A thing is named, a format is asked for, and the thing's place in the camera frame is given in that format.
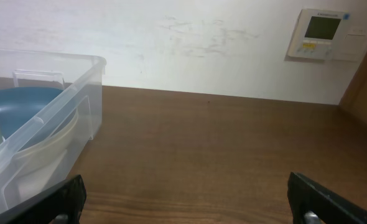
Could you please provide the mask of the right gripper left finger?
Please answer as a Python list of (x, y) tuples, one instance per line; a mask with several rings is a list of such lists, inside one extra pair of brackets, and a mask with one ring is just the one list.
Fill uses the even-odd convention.
[(0, 224), (79, 224), (86, 201), (83, 179), (76, 175), (0, 214)]

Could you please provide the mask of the large beige plate bowl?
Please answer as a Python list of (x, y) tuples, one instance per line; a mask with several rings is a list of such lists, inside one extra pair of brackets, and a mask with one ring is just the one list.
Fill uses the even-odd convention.
[(33, 146), (17, 152), (12, 161), (17, 165), (24, 165), (25, 172), (33, 172), (54, 161), (72, 141), (75, 134), (75, 126), (78, 122), (78, 112), (70, 115), (72, 119), (49, 139), (41, 141)]

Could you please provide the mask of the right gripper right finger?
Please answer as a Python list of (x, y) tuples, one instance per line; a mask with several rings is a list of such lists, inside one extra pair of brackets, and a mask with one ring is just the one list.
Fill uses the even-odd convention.
[(294, 224), (367, 224), (367, 210), (298, 172), (289, 176), (287, 198)]

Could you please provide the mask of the large blue bowl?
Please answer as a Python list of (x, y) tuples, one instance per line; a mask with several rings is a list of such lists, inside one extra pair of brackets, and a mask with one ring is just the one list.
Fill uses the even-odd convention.
[[(0, 90), (0, 127), (4, 138), (10, 137), (28, 120), (54, 100), (62, 90), (47, 87), (18, 87)], [(74, 109), (68, 103), (23, 148), (43, 141), (61, 130), (71, 119)]]

